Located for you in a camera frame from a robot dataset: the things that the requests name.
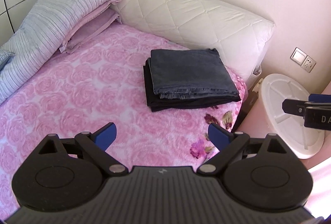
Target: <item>light switch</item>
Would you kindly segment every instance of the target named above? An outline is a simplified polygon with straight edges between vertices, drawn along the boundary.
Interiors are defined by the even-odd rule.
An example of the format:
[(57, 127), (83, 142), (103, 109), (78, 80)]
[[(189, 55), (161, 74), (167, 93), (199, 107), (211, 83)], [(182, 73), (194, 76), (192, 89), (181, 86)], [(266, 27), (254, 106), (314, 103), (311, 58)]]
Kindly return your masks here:
[(304, 53), (301, 49), (295, 48), (294, 52), (292, 53), (291, 60), (296, 62), (298, 65), (301, 65), (306, 56), (307, 54)]

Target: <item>blue checkered fabric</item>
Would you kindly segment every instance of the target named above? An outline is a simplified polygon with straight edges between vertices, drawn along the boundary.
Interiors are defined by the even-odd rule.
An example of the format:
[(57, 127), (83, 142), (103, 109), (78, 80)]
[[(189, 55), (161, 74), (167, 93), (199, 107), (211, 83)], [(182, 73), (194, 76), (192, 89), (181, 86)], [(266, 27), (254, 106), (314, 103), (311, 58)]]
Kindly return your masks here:
[(7, 50), (0, 48), (0, 72), (5, 67), (5, 65), (11, 61), (13, 57), (14, 57), (13, 52), (9, 52)]

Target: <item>stack of folded clothes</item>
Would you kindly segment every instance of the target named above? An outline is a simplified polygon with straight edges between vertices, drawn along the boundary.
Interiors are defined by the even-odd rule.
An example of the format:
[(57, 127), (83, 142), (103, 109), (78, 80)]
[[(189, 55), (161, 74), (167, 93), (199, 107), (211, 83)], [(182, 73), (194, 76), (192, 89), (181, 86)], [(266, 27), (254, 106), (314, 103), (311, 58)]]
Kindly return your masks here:
[(216, 49), (152, 50), (144, 78), (152, 111), (213, 107), (241, 100)]

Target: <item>dark gray folded jeans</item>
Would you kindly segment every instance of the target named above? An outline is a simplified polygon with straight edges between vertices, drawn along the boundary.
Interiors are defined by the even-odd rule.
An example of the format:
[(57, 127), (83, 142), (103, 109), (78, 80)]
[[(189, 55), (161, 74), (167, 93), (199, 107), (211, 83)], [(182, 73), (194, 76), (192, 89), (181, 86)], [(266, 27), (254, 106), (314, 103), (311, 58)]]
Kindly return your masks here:
[(160, 98), (239, 96), (216, 49), (155, 49), (149, 64), (154, 93)]

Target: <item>white quilted headboard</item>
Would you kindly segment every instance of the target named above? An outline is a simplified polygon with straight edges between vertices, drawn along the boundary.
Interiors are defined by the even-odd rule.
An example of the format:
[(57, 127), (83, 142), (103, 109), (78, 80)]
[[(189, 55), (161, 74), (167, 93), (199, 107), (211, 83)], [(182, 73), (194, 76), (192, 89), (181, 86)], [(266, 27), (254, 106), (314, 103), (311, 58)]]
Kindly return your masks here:
[(187, 48), (216, 48), (245, 81), (263, 60), (274, 24), (219, 0), (122, 0), (122, 22)]

